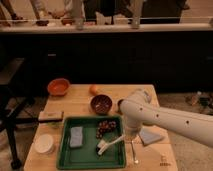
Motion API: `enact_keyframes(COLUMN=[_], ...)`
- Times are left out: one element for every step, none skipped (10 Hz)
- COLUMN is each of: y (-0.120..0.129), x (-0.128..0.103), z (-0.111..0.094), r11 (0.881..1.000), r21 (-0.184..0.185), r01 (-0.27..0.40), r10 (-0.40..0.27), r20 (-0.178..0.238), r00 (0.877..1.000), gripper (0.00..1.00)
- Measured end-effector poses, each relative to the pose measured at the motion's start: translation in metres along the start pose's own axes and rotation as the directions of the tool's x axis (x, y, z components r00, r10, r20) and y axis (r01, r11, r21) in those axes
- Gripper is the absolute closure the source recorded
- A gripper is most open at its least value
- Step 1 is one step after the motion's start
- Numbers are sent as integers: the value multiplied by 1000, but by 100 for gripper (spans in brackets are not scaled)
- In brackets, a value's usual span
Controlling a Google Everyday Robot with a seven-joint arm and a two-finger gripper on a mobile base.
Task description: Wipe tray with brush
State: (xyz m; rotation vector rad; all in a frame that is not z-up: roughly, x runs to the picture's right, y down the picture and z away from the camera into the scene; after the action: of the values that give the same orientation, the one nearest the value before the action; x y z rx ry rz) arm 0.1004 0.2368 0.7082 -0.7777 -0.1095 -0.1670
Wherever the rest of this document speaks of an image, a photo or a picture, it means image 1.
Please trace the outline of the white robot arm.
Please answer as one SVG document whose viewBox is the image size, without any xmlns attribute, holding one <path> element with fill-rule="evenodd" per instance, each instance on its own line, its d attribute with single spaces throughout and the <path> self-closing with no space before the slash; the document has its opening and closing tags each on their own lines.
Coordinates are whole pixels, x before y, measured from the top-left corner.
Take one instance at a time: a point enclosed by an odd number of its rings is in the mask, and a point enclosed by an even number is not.
<svg viewBox="0 0 213 171">
<path fill-rule="evenodd" d="M 124 98 L 119 108 L 124 116 L 125 133 L 130 137 L 135 137 L 143 124 L 151 124 L 213 148 L 212 116 L 154 106 L 143 89 Z"/>
</svg>

